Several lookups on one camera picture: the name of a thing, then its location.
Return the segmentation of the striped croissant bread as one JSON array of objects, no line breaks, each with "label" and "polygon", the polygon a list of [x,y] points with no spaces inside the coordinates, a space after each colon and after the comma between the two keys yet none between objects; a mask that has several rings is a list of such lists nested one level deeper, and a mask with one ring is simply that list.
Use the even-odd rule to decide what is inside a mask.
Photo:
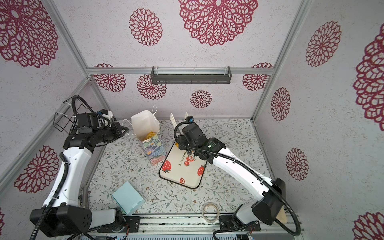
[{"label": "striped croissant bread", "polygon": [[142,140],[142,142],[143,141],[147,141],[147,140],[151,140],[154,136],[156,136],[157,135],[157,133],[155,133],[155,132],[150,132],[150,133],[148,133],[145,137],[144,137],[144,140]]}]

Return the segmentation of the floral paper bag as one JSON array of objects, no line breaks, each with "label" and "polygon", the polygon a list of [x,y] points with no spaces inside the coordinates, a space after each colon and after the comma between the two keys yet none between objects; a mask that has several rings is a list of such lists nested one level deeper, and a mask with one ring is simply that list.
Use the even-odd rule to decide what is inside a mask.
[{"label": "floral paper bag", "polygon": [[128,124],[133,128],[134,133],[128,135],[137,138],[152,166],[161,163],[167,156],[160,133],[160,122],[156,117],[157,111],[158,108],[153,106],[151,111],[144,110],[132,116],[130,120],[122,120],[123,127]]}]

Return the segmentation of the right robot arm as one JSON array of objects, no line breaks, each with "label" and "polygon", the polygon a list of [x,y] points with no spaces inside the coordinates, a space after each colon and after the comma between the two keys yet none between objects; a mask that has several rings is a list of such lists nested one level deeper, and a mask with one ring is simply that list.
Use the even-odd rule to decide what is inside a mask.
[{"label": "right robot arm", "polygon": [[250,228],[257,221],[271,226],[279,225],[288,234],[298,237],[302,229],[299,218],[286,200],[286,185],[279,178],[272,180],[236,157],[226,145],[216,138],[208,139],[192,116],[176,123],[170,116],[174,126],[174,139],[181,151],[186,151],[207,161],[241,183],[255,198],[254,203],[240,205],[231,217],[229,227],[213,232],[213,238],[221,233],[230,233]]}]

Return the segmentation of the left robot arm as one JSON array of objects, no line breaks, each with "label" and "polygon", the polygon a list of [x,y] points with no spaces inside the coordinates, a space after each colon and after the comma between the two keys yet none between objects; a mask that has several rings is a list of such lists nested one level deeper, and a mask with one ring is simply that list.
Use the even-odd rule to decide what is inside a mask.
[{"label": "left robot arm", "polygon": [[108,127],[74,127],[64,143],[64,151],[59,154],[62,161],[52,192],[40,209],[32,210],[30,221],[34,230],[30,239],[37,238],[39,232],[47,237],[70,235],[72,238],[100,228],[120,231],[126,220],[119,208],[91,211],[79,206],[81,183],[88,162],[95,148],[103,147],[122,138],[129,132],[118,122]]}]

